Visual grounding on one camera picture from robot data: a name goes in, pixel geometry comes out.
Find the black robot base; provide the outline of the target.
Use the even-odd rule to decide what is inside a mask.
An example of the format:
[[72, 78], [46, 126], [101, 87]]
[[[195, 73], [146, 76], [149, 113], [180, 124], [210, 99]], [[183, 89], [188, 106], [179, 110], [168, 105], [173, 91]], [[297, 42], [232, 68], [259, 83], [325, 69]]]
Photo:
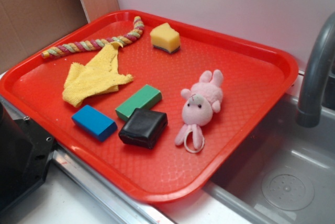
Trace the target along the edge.
[[46, 181], [55, 144], [33, 119], [13, 119], [1, 104], [1, 214]]

